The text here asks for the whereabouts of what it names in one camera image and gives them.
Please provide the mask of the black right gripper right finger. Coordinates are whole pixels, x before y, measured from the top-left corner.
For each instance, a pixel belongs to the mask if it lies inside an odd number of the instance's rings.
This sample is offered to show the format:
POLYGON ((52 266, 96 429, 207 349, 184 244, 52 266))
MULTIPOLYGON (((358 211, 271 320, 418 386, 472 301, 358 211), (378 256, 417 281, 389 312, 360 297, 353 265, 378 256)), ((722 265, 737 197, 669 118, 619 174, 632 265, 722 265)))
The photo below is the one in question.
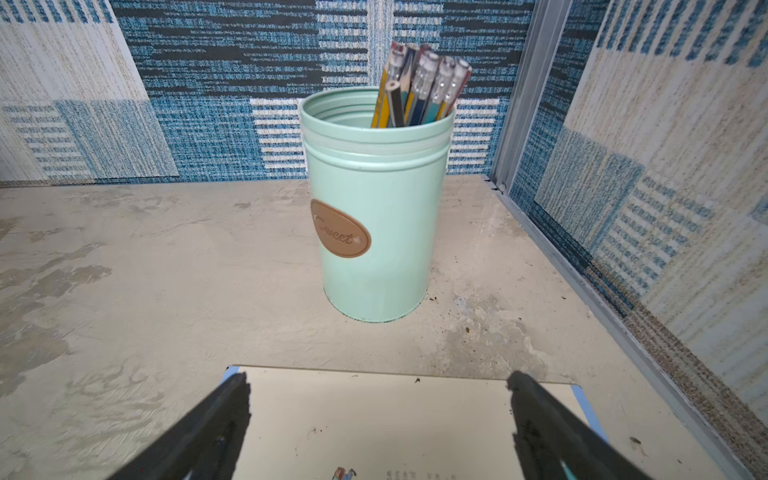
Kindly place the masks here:
POLYGON ((513 372, 507 389, 515 451, 526 479, 648 477, 528 374, 513 372))

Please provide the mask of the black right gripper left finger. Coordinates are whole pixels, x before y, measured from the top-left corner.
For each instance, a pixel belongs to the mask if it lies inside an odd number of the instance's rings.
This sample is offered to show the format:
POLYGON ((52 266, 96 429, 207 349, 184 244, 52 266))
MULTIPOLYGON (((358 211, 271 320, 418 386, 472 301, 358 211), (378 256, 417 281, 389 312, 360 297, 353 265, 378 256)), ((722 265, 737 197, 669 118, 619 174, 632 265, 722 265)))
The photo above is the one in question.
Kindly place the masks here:
POLYGON ((250 422, 250 385, 235 373, 113 479, 231 479, 250 422))

